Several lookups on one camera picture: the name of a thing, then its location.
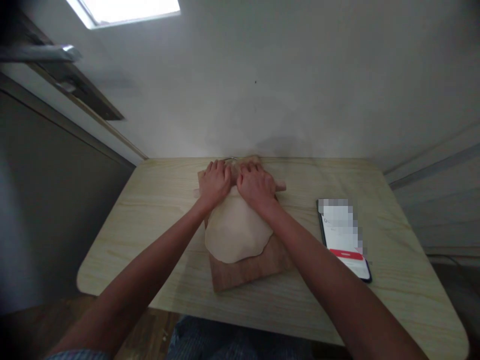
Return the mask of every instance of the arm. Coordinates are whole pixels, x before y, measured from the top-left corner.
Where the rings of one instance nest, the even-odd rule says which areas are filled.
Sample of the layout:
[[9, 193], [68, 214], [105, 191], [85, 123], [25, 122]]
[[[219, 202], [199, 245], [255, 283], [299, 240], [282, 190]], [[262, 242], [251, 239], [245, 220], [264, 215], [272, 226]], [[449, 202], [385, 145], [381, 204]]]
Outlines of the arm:
[[115, 355], [204, 218], [228, 195], [230, 177], [231, 169], [223, 161], [211, 162], [200, 180], [202, 195], [195, 205], [113, 279], [49, 355], [75, 349]]
[[368, 286], [282, 209], [274, 199], [275, 182], [261, 165], [243, 166], [237, 187], [282, 240], [355, 359], [427, 358]]

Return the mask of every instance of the flattened dough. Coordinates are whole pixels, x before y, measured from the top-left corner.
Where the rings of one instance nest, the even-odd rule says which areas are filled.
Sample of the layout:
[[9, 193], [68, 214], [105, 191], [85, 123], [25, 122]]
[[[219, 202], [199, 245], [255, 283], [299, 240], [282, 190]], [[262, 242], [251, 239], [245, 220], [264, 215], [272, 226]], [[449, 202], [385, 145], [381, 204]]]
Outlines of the flattened dough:
[[215, 259], [232, 264], [260, 255], [272, 234], [270, 226], [233, 186], [208, 219], [205, 246]]

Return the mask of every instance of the smartphone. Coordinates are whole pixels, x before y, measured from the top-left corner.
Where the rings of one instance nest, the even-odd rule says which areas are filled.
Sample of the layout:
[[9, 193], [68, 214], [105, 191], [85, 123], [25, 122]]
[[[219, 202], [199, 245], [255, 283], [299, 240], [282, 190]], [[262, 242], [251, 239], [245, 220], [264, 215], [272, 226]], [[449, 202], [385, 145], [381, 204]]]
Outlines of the smartphone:
[[347, 199], [318, 199], [316, 203], [323, 244], [361, 280], [371, 283], [372, 274], [361, 253], [353, 207]]

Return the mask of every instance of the red button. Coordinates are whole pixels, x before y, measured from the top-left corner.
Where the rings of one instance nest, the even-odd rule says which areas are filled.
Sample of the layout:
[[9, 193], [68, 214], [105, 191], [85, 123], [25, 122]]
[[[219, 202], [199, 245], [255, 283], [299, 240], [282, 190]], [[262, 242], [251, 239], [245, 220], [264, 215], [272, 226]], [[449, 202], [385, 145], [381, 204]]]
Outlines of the red button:
[[347, 259], [354, 259], [354, 260], [363, 260], [364, 257], [359, 252], [354, 251], [346, 251], [346, 250], [337, 250], [337, 249], [330, 249], [332, 253], [336, 255], [337, 258], [347, 258]]

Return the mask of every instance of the light wood table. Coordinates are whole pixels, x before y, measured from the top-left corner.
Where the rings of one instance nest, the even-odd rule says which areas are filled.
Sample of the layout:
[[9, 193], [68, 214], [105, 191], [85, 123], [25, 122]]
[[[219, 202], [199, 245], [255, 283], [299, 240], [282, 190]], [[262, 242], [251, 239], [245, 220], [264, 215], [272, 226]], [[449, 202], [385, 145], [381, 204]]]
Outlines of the light wood table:
[[[80, 291], [99, 295], [196, 201], [210, 158], [149, 159], [132, 174], [78, 271]], [[377, 167], [358, 159], [263, 158], [283, 179], [282, 206], [321, 239], [315, 201], [350, 199], [371, 261], [369, 285], [432, 359], [464, 359], [465, 330]], [[332, 344], [342, 340], [299, 273], [291, 270], [214, 293], [200, 226], [150, 306]]]

